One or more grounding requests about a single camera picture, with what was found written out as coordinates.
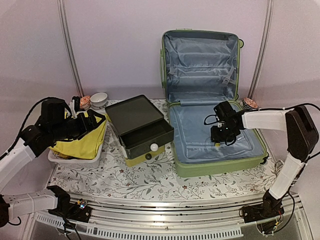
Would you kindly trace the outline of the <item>plain yellow garment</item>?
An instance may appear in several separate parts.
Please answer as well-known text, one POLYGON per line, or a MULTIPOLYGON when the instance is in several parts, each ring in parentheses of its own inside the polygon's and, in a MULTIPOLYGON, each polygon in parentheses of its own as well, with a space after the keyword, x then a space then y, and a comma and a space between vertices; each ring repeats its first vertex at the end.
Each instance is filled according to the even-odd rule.
POLYGON ((58 141, 54 147, 49 148, 54 154, 58 154, 60 157, 65 159, 75 158, 93 160, 97 156, 99 147, 104 141, 106 124, 104 127, 104 132, 98 137, 84 136, 80 140, 74 140, 71 142, 58 141))

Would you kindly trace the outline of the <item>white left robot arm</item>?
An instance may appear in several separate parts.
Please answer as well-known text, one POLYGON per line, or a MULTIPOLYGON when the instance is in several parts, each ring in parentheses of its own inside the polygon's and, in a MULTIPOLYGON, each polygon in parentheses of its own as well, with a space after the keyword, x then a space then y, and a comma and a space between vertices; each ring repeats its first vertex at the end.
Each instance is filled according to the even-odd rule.
MULTIPOLYGON (((107 118, 92 109, 80 109, 80 98, 74 96, 71 103, 57 97, 45 97, 32 109, 41 106, 35 124, 21 125, 12 145, 0 157, 0 188, 3 190, 12 178, 27 164, 39 157, 57 142, 81 140, 96 130, 107 118)), ((70 202, 70 195, 57 185, 31 193, 0 196, 0 225, 4 227, 13 219, 42 210, 63 219, 70 217, 88 221, 91 209, 84 203, 70 202)))

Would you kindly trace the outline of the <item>green hard-shell suitcase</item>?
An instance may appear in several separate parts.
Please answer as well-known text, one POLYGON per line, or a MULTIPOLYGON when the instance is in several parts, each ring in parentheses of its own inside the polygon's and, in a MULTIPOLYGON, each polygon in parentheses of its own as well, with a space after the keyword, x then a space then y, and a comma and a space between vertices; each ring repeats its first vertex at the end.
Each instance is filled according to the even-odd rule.
POLYGON ((238 103, 240 49, 236 34, 207 30, 169 30, 161 40, 160 72, 174 128, 172 151, 179 177, 201 177, 263 164, 268 152, 256 130, 240 131, 233 145, 211 141, 214 107, 238 103))

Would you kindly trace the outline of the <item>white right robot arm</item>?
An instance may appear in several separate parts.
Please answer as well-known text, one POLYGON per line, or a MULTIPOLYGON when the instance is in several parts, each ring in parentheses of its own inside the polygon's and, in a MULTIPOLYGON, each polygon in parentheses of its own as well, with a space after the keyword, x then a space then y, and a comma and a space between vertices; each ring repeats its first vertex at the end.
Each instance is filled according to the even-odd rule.
POLYGON ((245 223, 275 218, 284 214, 282 200, 290 193, 294 183, 309 160, 318 156, 313 153, 320 134, 308 111, 308 107, 319 109, 313 103, 300 103, 283 108, 257 108, 235 110, 228 101, 213 108, 215 122, 210 129, 211 141, 230 146, 244 130, 266 130, 283 132, 286 150, 283 165, 270 188, 262 197, 262 203, 241 208, 245 223))

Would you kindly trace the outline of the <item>white plastic mesh basket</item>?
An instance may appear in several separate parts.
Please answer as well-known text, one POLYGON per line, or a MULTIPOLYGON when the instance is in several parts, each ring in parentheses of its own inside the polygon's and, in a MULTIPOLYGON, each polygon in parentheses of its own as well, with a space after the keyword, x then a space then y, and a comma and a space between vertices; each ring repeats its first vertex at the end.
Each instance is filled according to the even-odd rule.
POLYGON ((58 141, 48 152, 48 160, 65 167, 97 167, 100 162, 108 120, 80 140, 58 141))

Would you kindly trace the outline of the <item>drawer cabinet with dark top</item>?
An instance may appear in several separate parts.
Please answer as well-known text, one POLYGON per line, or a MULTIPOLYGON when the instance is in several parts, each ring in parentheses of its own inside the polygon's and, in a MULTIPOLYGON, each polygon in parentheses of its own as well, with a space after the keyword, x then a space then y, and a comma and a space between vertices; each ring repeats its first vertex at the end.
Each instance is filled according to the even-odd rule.
POLYGON ((174 140, 174 128, 143 94, 109 105, 105 112, 128 167, 163 153, 174 140))

